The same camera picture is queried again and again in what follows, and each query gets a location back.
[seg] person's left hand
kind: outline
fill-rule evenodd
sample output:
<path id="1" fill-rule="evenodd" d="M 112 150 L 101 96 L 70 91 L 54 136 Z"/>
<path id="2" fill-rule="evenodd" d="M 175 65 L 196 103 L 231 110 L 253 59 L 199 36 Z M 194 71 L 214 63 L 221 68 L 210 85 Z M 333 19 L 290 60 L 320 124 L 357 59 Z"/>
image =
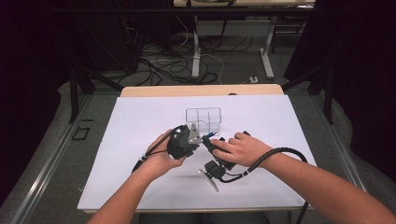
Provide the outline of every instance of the person's left hand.
<path id="1" fill-rule="evenodd" d="M 171 131 L 172 130 L 168 130 L 166 133 L 161 134 L 153 143 L 151 143 L 148 147 L 148 151 Z M 169 137 L 167 137 L 157 148 L 154 149 L 154 151 L 151 152 L 154 154 L 148 156 L 137 170 L 145 172 L 146 175 L 150 175 L 152 180 L 154 180 L 166 174 L 169 170 L 181 166 L 186 158 L 183 157 L 179 160 L 172 159 L 167 152 L 168 142 Z"/>

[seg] white paper sheet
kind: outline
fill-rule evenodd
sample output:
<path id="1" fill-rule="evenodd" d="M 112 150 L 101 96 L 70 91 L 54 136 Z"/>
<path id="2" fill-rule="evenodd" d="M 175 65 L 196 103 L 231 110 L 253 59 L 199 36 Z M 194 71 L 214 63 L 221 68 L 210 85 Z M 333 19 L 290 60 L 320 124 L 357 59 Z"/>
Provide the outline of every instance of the white paper sheet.
<path id="1" fill-rule="evenodd" d="M 220 107 L 220 136 L 248 131 L 271 147 L 292 147 L 316 165 L 287 95 L 118 98 L 78 209 L 96 210 L 130 175 L 137 160 L 161 133 L 185 124 L 186 109 Z M 302 206 L 304 200 L 263 169 L 215 192 L 198 173 L 213 160 L 201 145 L 184 164 L 155 180 L 137 209 L 210 210 Z M 239 174 L 246 167 L 235 166 Z"/>

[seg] forearm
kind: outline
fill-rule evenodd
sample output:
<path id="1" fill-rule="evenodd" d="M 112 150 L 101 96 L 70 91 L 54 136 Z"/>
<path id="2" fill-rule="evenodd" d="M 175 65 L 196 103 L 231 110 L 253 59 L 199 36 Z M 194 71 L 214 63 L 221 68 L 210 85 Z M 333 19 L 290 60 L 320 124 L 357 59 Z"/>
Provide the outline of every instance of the forearm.
<path id="1" fill-rule="evenodd" d="M 133 172 L 88 223 L 130 223 L 152 177 Z"/>
<path id="2" fill-rule="evenodd" d="M 284 154 L 261 164 L 335 223 L 395 223 L 379 201 L 344 179 Z"/>

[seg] hand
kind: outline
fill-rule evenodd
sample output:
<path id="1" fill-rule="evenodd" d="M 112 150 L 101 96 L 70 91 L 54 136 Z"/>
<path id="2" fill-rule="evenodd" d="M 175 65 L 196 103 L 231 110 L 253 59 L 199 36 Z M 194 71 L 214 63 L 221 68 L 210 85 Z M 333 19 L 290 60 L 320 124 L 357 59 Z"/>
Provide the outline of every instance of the hand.
<path id="1" fill-rule="evenodd" d="M 251 166 L 260 156 L 272 149 L 259 139 L 244 133 L 236 133 L 228 143 L 218 139 L 212 139 L 211 142 L 213 145 L 230 152 L 215 149 L 213 150 L 214 156 L 246 167 Z"/>
<path id="2" fill-rule="evenodd" d="M 172 130 L 168 130 L 166 133 L 161 134 L 151 145 L 148 147 L 149 151 L 155 144 L 157 144 L 164 136 L 166 136 Z M 169 142 L 169 137 L 167 137 L 157 148 L 151 153 L 154 153 L 140 165 L 137 171 L 145 172 L 149 175 L 152 180 L 166 174 L 169 170 L 181 166 L 186 158 L 180 158 L 179 160 L 172 159 L 167 152 L 167 145 Z"/>

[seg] table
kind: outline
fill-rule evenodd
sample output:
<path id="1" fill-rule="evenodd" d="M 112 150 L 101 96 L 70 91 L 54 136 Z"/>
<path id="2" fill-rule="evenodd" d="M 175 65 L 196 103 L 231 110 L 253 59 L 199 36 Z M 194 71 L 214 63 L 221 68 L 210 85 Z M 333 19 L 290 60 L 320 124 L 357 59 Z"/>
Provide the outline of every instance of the table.
<path id="1" fill-rule="evenodd" d="M 133 166 L 141 156 L 147 141 L 152 141 L 154 135 L 158 136 L 156 132 L 163 131 L 158 127 L 172 127 L 172 120 L 183 117 L 186 107 L 213 104 L 221 107 L 223 123 L 220 133 L 224 137 L 234 134 L 234 130 L 242 132 L 247 127 L 260 139 L 267 136 L 273 147 L 299 148 L 311 164 L 316 164 L 289 97 L 278 85 L 125 88 L 114 107 L 78 209 L 95 212 L 111 196 L 125 176 L 131 173 L 132 167 L 129 166 Z M 235 117 L 241 118 L 240 113 L 246 117 L 238 121 Z M 137 135 L 138 141 L 128 140 Z M 263 169 L 233 184 L 218 182 L 220 190 L 215 192 L 198 173 L 198 168 L 210 160 L 213 158 L 207 149 L 199 147 L 182 167 L 173 169 L 148 187 L 136 212 L 290 210 L 304 203 L 296 192 Z M 233 168 L 235 173 L 245 170 L 242 166 Z M 243 190 L 255 193 L 241 195 Z"/>
<path id="2" fill-rule="evenodd" d="M 187 0 L 174 0 L 175 7 L 186 7 Z M 226 7 L 228 2 L 206 3 L 191 0 L 192 7 Z M 313 5 L 315 0 L 236 0 L 233 7 L 284 7 Z M 192 63 L 192 77 L 199 76 L 201 49 L 199 35 L 221 35 L 224 21 L 198 21 L 195 17 L 196 31 L 194 32 L 194 56 Z M 265 36 L 264 48 L 260 49 L 262 64 L 267 78 L 275 78 L 268 52 L 276 26 L 276 17 L 269 21 L 227 21 L 227 29 L 222 35 L 254 35 Z"/>

